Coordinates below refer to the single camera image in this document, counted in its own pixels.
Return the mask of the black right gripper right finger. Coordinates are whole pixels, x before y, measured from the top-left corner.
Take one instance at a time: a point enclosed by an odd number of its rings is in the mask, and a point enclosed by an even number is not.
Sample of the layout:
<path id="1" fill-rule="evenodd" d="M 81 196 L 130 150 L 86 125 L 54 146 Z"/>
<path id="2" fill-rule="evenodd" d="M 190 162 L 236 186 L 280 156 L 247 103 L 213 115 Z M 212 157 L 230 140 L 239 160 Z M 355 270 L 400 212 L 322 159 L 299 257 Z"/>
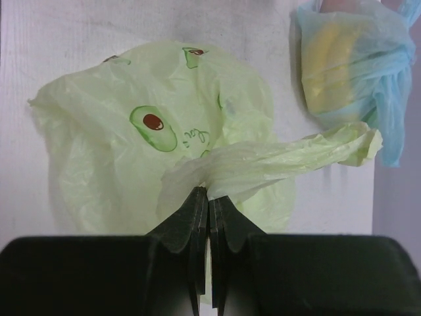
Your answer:
<path id="1" fill-rule="evenodd" d="M 219 315 L 419 315 L 420 275 L 384 236 L 267 234 L 228 197 L 209 204 Z"/>

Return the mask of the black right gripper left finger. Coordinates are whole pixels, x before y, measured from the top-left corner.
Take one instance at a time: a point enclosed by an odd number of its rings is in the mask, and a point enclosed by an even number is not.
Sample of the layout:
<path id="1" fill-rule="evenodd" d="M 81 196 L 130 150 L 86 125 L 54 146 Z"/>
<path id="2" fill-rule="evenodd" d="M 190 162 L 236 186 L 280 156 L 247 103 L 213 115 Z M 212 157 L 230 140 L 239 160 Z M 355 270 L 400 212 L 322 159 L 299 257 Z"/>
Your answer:
<path id="1" fill-rule="evenodd" d="M 208 199 L 144 236 L 31 236 L 1 251 L 2 315 L 198 315 Z"/>

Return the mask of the light green avocado plastic bag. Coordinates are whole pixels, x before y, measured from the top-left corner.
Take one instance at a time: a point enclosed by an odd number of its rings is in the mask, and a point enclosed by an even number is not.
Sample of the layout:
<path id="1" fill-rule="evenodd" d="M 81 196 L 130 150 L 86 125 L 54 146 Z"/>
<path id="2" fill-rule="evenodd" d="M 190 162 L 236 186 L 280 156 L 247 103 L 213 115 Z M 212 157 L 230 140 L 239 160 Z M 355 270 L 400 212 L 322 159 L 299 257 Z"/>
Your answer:
<path id="1" fill-rule="evenodd" d="M 280 232 L 297 176 L 359 167 L 382 147 L 365 122 L 280 143 L 269 85 L 212 45 L 140 45 L 46 84 L 30 106 L 66 210 L 93 234 L 145 234 L 196 186 Z"/>

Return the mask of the blue tied plastic bag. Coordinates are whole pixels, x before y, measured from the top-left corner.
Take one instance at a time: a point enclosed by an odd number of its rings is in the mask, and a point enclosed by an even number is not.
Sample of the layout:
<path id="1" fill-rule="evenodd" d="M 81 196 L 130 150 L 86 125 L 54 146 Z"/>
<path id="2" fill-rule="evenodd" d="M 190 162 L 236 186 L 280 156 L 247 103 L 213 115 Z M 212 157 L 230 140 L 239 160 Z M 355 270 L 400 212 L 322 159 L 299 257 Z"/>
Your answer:
<path id="1" fill-rule="evenodd" d="M 309 1 L 297 9 L 307 109 L 326 128 L 365 122 L 383 138 L 382 163 L 398 167 L 416 46 L 419 1 Z"/>

